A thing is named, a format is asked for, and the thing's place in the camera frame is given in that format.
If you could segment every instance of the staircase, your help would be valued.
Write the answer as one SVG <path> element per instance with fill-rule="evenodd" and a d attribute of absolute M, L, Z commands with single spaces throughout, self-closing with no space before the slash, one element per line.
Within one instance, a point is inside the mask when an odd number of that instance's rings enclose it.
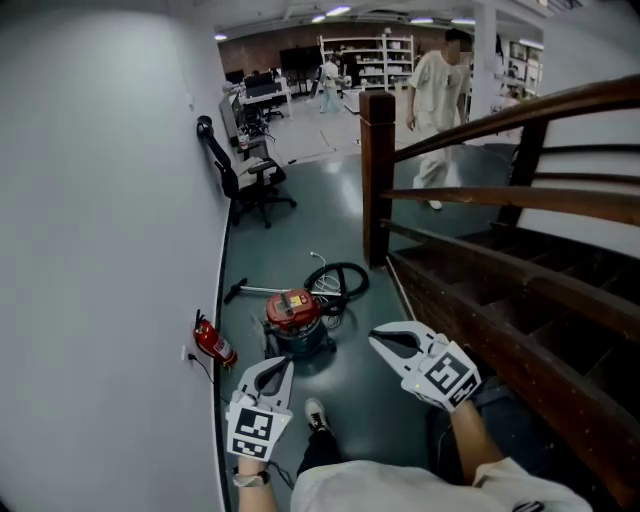
<path fill-rule="evenodd" d="M 640 107 L 640 76 L 530 101 L 394 152 L 394 98 L 360 96 L 364 252 L 386 266 L 407 315 L 455 339 L 495 372 L 579 459 L 623 510 L 640 505 L 640 261 L 516 227 L 522 208 L 640 226 L 640 196 L 532 188 L 550 121 Z M 392 190 L 396 162 L 523 126 L 509 187 Z M 598 152 L 611 147 L 566 146 Z M 616 151 L 638 152 L 637 145 Z M 546 179 L 626 183 L 615 174 Z M 392 200 L 502 206 L 486 231 L 450 238 L 393 222 Z M 395 233 L 416 246 L 389 253 Z"/>

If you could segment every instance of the brown wall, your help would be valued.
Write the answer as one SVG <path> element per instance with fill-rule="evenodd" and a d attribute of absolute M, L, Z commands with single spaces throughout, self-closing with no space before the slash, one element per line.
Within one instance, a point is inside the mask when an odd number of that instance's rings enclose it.
<path fill-rule="evenodd" d="M 389 23 L 319 23 L 292 27 L 273 32 L 262 32 L 220 43 L 220 57 L 225 72 L 244 70 L 250 74 L 254 69 L 264 71 L 280 67 L 280 50 L 296 46 L 314 46 L 318 36 L 323 37 L 379 37 L 385 27 L 396 37 L 414 36 L 414 51 L 418 45 L 422 53 L 444 45 L 444 30 Z"/>

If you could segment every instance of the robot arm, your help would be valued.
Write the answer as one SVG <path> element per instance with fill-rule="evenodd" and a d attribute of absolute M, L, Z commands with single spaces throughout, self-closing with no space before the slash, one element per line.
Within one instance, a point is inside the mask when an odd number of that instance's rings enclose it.
<path fill-rule="evenodd" d="M 376 327 L 369 333 L 369 343 L 402 377 L 402 389 L 449 412 L 455 411 L 480 385 L 476 365 L 458 344 L 420 322 L 391 322 Z M 385 346 L 393 343 L 417 352 L 408 358 L 400 357 Z"/>
<path fill-rule="evenodd" d="M 276 391 L 265 392 L 272 380 Z M 227 451 L 268 462 L 273 448 L 293 418 L 289 406 L 293 363 L 267 359 L 247 369 L 233 392 L 227 418 Z"/>

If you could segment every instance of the wooden stair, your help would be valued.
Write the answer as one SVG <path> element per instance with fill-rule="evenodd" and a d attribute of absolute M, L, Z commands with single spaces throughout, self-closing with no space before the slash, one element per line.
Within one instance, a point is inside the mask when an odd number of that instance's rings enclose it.
<path fill-rule="evenodd" d="M 405 308 L 484 361 L 623 507 L 640 492 L 640 262 L 513 227 L 388 255 Z"/>

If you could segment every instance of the wristwatch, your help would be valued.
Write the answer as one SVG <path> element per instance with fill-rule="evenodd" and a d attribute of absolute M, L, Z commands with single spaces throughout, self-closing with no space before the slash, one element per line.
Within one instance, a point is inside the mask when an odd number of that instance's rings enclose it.
<path fill-rule="evenodd" d="M 236 487 L 262 487 L 270 480 L 271 477 L 266 471 L 260 471 L 257 475 L 239 475 L 238 467 L 233 468 L 233 485 Z"/>

